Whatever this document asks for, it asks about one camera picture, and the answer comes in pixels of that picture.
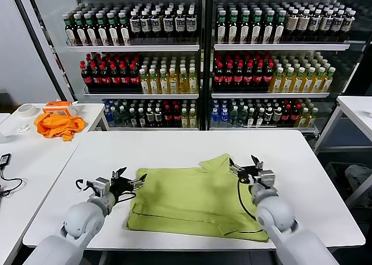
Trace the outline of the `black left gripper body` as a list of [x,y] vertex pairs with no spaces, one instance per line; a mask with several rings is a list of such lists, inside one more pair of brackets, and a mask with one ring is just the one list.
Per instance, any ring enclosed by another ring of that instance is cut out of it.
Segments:
[[109,192],[111,192],[115,198],[119,198],[124,194],[136,196],[133,180],[124,177],[112,177],[110,179]]

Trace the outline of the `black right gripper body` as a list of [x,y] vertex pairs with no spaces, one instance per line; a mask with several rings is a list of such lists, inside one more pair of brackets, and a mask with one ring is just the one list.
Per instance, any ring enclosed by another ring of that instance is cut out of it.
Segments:
[[253,185],[259,172],[261,172],[261,169],[256,166],[240,167],[237,169],[238,182],[240,184]]

